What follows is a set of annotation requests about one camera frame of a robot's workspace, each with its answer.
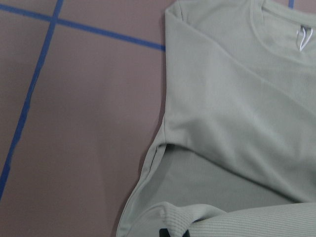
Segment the floor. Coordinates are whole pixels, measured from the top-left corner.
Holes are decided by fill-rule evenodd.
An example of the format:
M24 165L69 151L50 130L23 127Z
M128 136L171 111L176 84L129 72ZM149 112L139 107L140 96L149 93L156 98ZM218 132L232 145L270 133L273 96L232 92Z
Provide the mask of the floor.
M0 0L0 237L115 236L164 113L174 1Z

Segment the blue tape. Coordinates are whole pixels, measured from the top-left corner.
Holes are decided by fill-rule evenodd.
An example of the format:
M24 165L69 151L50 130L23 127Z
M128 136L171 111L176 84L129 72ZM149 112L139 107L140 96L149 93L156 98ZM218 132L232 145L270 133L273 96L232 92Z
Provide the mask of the blue tape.
M64 0L58 0L57 1L56 7L54 9L53 16L50 18L50 24L49 24L49 27L48 27L48 30L47 30L47 34L46 34L46 37L45 37L45 40L44 40L44 44L42 46L42 49L41 49L41 52L40 52L40 55L39 55L39 59L38 59L38 62L36 64L35 71L34 71L34 74L33 74L32 80L31 80L31 84L29 86L29 90L28 90L26 99L24 101L24 105L23 105L23 108L22 108L22 111L21 111L21 115L20 115L18 124L16 126L16 129L15 129L15 132L14 132L14 135L13 135L13 139L12 139L12 142L11 142L11 145L10 145L10 148L9 148L9 152L8 152L8 155L7 155L5 163L4 163L4 167L3 167L3 170L2 170L2 173L1 173L1 177L0 177L0 200L2 198L2 194L3 194L4 188L5 188L5 184L7 182L7 179L8 179L8 176L9 176L9 172L10 172L10 169L11 169L11 162L12 162L12 156L13 156L13 153L14 153L14 149L15 149L16 145L18 144L18 142L19 142L19 140L21 138L21 134L22 134L22 131L23 131L26 119L27 119L27 115L28 115L29 109L30 109L32 93L34 91L36 82L37 82L37 80L39 78L40 71L41 71L41 69L42 69L42 67L44 65L45 58L46 58L46 55L47 55L47 52L48 52L48 49L49 49L49 45L50 45L52 36L54 34L54 29L55 29L55 26L56 26L58 15L59 15L61 7L63 5L63 1Z
M289 0L288 1L288 7L294 8L294 0Z
M87 25L84 25L84 24L80 24L80 23L76 23L76 22L72 22L72 21L68 21L68 20L53 19L53 17L50 17L50 16L46 16L46 15L39 14L39 13L32 12L32 11L19 9L19 8L12 7L12 6L7 6L7 5L0 4L0 10L16 13L16 14L23 15L23 16L32 17L32 18L39 19L39 20L49 21L49 22L51 22L53 20L57 20L57 24L60 24L60 25L68 26L68 27L79 29L79 30L83 30L83 31L88 31L88 32L99 34L99 35L103 35L103 36L112 37L112 38L115 38L115 39L118 39L118 40L123 40L123 41L127 41L127 42L130 42L130 43L135 43L135 44L138 44L138 45L142 45L142 46L146 46L146 47L149 47L149 48L158 49L158 50L161 50L161 51L166 51L166 48L165 48L164 45L160 45L160 44L157 44L157 43L149 42L149 41L146 41L146 40L143 40L143 39L134 38L134 37L131 37L131 36L118 34L118 33L111 32L111 31L102 30L102 29L99 29L99 28L96 28L96 27L87 26Z
M68 20L58 19L57 20L57 24L68 26L68 27L71 27L71 28L79 29L79 30L83 30L83 31L88 31L88 32L95 33L95 34L98 34L98 35L112 37L112 38L115 38L115 39L118 39L118 40L123 40L123 41L131 42L131 43L139 44L139 45L142 45L142 46L146 46L146 47L162 50L162 51L166 50L165 46L161 45L161 44L149 42L149 41L146 41L146 40L143 40L143 39L134 38L134 37L131 37L131 36L118 34L118 33L111 32L111 31L106 31L106 30L103 30L103 29L100 29L100 28L87 26L87 25L84 25L84 24L80 24L80 23L76 23L76 22L72 22L72 21L68 21Z
M46 16L46 15L43 15L40 13L27 11L27 10L23 10L23 9L19 9L19 8L12 7L12 6L3 5L3 4L0 4L0 10L12 12L12 13L23 15L23 16L32 17L35 19L43 20L43 21L50 21L51 20L50 16Z

